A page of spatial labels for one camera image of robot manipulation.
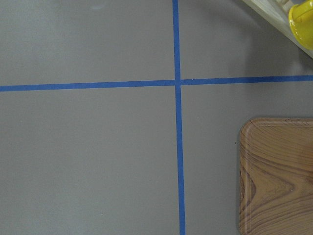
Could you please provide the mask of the yellow mug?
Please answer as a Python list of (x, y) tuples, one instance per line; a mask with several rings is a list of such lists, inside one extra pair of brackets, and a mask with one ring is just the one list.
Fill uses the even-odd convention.
[(313, 49), (313, 1), (295, 4), (288, 13), (288, 20), (295, 39), (308, 50)]

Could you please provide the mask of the wooden dish rack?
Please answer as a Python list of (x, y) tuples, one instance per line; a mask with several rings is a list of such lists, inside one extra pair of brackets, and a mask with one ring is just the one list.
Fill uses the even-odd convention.
[(313, 51), (304, 48), (293, 36), (288, 21), (288, 13), (294, 3), (291, 0), (243, 0), (256, 13), (289, 38), (311, 58)]

